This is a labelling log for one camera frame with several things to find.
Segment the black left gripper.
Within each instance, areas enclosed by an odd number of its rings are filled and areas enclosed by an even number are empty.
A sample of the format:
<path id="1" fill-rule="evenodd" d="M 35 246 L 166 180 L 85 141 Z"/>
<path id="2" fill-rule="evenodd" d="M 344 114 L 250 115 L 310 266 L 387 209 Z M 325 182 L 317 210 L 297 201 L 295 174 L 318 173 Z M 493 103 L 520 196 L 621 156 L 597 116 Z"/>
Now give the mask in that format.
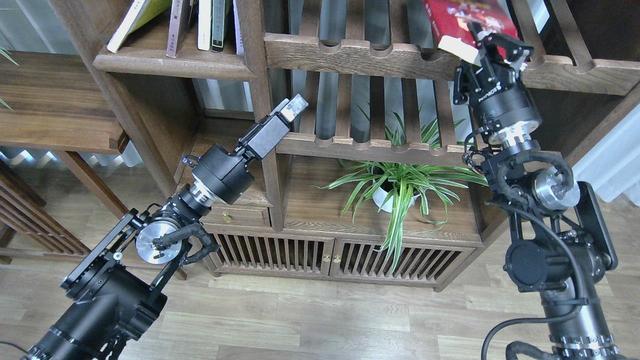
<path id="1" fill-rule="evenodd" d="M 302 94 L 281 101 L 281 114 L 270 114 L 252 125 L 240 137 L 233 152 L 222 146 L 211 146 L 204 155 L 184 155 L 183 163 L 192 167 L 194 183 L 188 194 L 202 206 L 210 206 L 215 200 L 233 204 L 254 182 L 247 166 L 251 161 L 261 161 L 291 130 L 295 120 L 309 103 Z"/>

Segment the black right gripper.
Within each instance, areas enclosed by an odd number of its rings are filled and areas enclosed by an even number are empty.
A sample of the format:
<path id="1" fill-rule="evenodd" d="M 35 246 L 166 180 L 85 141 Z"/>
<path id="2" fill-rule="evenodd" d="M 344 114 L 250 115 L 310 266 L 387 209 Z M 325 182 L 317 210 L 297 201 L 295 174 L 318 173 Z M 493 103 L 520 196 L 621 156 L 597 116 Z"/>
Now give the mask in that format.
<path id="1" fill-rule="evenodd" d="M 479 22 L 469 22 L 467 28 L 478 48 L 480 66 L 461 60 L 454 72 L 453 103 L 471 107 L 487 144 L 531 141 L 542 119 L 521 75 L 534 47 Z"/>

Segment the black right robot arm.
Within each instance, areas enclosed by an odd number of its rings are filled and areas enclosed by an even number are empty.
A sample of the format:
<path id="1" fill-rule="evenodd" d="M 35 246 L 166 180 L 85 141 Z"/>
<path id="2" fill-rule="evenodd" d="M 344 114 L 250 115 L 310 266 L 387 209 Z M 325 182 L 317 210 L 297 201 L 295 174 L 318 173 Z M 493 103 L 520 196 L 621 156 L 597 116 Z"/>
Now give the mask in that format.
<path id="1" fill-rule="evenodd" d="M 494 193 L 490 203 L 509 216 L 510 246 L 503 269 L 522 293 L 538 292 L 545 317 L 503 321 L 487 334 L 517 324 L 546 324 L 551 352 L 510 342 L 508 360 L 622 360 L 595 285 L 615 269 L 618 256 L 590 183 L 577 181 L 557 153 L 543 152 L 531 133 L 542 119 L 521 80 L 534 48 L 518 38 L 467 25 L 478 63 L 455 69 L 454 103 L 469 104 L 487 147 L 467 146 L 463 161 L 482 174 Z"/>

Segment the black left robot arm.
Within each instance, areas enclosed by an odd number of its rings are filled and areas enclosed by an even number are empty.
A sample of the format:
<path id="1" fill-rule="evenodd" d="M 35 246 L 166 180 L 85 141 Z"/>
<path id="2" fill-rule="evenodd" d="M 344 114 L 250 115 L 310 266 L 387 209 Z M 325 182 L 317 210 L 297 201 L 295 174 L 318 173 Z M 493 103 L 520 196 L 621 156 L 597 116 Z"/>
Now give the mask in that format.
<path id="1" fill-rule="evenodd" d="M 247 166 L 260 161 L 292 129 L 307 107 L 301 95 L 284 99 L 238 139 L 233 152 L 213 145 L 184 155 L 186 184 L 151 213 L 132 209 L 64 278 L 68 310 L 23 356 L 25 360 L 116 360 L 128 340 L 139 340 L 167 303 L 162 293 L 174 273 L 218 251 L 201 218 L 215 201 L 235 203 L 254 182 Z"/>

